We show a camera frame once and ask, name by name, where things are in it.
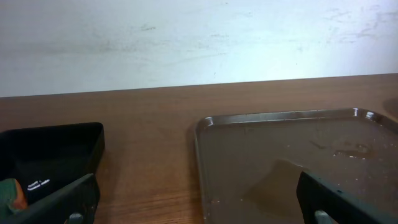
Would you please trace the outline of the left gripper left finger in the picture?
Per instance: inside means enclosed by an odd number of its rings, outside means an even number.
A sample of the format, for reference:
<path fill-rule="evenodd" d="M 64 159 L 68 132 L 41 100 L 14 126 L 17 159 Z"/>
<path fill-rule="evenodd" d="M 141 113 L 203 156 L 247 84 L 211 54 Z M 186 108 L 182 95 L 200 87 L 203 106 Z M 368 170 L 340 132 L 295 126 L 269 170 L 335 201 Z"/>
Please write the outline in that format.
<path fill-rule="evenodd" d="M 93 223 L 100 199 L 94 174 L 86 174 L 27 209 L 1 220 L 5 224 Z"/>

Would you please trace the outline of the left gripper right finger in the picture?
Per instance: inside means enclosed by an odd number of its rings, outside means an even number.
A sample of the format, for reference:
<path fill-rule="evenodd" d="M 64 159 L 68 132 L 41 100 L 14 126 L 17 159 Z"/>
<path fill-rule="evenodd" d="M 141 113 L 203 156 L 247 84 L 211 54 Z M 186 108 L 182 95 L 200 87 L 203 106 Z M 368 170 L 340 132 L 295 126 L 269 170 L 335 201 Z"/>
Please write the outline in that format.
<path fill-rule="evenodd" d="M 300 174 L 296 196 L 305 223 L 397 223 L 396 217 L 307 171 Z"/>

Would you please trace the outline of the orange green scrub sponge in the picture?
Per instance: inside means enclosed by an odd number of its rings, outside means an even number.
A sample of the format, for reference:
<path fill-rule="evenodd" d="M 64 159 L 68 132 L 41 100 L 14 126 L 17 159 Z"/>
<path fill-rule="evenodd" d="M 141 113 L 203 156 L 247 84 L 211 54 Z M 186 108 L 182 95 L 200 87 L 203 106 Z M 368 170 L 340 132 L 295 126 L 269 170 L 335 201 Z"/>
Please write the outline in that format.
<path fill-rule="evenodd" d="M 1 181 L 1 219 L 5 219 L 28 207 L 21 185 L 16 179 Z"/>

